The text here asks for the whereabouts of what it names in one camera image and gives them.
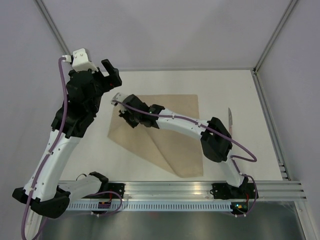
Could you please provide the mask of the beige cloth napkin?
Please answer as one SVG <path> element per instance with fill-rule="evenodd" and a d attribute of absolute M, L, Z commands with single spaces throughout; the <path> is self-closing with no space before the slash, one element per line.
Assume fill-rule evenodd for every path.
<path fill-rule="evenodd" d="M 199 140 L 173 130 L 139 124 L 132 128 L 114 107 L 108 138 L 132 154 L 180 178 L 201 177 L 203 151 Z"/>

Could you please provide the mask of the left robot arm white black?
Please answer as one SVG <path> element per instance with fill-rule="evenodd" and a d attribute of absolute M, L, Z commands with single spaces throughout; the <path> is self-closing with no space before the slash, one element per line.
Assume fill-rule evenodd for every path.
<path fill-rule="evenodd" d="M 122 85 L 119 70 L 108 59 L 101 63 L 107 76 L 100 69 L 85 67 L 71 70 L 66 82 L 60 73 L 63 104 L 51 124 L 42 160 L 29 182 L 12 193 L 14 199 L 40 216 L 56 219 L 73 201 L 93 195 L 104 198 L 109 193 L 109 179 L 96 171 L 67 186 L 59 184 L 71 153 L 97 116 L 103 94 Z"/>

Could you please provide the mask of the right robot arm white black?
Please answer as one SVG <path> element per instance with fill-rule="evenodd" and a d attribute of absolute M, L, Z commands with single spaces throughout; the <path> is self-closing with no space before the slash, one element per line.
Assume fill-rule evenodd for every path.
<path fill-rule="evenodd" d="M 120 105 L 119 116 L 132 128 L 143 125 L 146 128 L 170 130 L 199 140 L 203 155 L 218 163 L 227 180 L 222 187 L 223 199 L 240 199 L 246 196 L 248 178 L 241 175 L 231 157 L 231 135 L 216 117 L 200 120 L 175 113 L 164 106 L 147 105 L 136 95 L 117 93 L 111 100 L 114 106 Z"/>

